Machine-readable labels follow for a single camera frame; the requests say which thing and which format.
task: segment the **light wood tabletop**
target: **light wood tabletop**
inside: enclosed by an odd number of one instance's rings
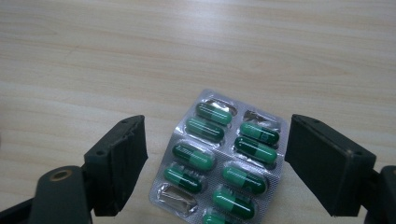
[[[146,116],[148,160],[116,217],[184,223],[149,201],[172,131],[203,89],[290,122],[320,119],[396,164],[394,0],[0,1],[0,210]],[[330,217],[288,163],[262,223]]]

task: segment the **pill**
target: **pill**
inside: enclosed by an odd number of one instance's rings
[[[186,131],[189,133],[195,133],[198,136],[214,143],[220,142],[224,137],[224,131],[220,127],[196,117],[187,119]]]
[[[168,167],[163,173],[165,179],[191,193],[198,193],[202,189],[202,184],[198,179],[184,174],[175,167]]]
[[[213,203],[243,219],[250,219],[254,217],[254,208],[252,203],[247,203],[242,199],[236,198],[231,193],[222,189],[217,189],[213,192]]]
[[[254,123],[244,122],[240,127],[241,134],[254,138],[258,141],[274,145],[279,140],[279,133],[271,129],[264,128]]]
[[[204,224],[233,224],[225,219],[225,216],[215,214],[205,214]]]
[[[236,185],[239,188],[247,189],[254,194],[261,194],[267,190],[267,186],[263,179],[236,167],[225,167],[222,170],[222,176],[228,182]]]
[[[237,137],[234,142],[236,151],[251,159],[273,164],[276,161],[276,151],[246,137]]]
[[[172,148],[172,152],[177,158],[202,171],[212,169],[214,164],[214,160],[210,155],[187,144],[176,144]]]
[[[213,120],[223,125],[229,124],[231,122],[231,119],[233,118],[233,116],[227,111],[216,108],[213,105],[206,103],[199,103],[195,107],[195,111],[199,116],[205,119]]]

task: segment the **wooden table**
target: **wooden table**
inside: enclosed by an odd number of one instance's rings
[[[290,121],[320,119],[396,163],[393,0],[0,1],[0,210],[146,116],[148,161],[130,201],[94,223],[183,223],[149,202],[172,131],[202,89]],[[330,217],[288,164],[262,223]]]

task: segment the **table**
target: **table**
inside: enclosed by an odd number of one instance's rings
[[[149,202],[172,131],[203,89],[302,114],[396,163],[396,4],[378,1],[0,2],[0,210],[49,170],[81,165],[117,121],[146,116],[148,161],[116,217],[184,223]],[[286,163],[262,223],[330,217]]]

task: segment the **medicine package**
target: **medicine package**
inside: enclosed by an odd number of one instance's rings
[[[282,118],[205,90],[176,126],[149,198],[189,223],[260,223],[288,134]]]

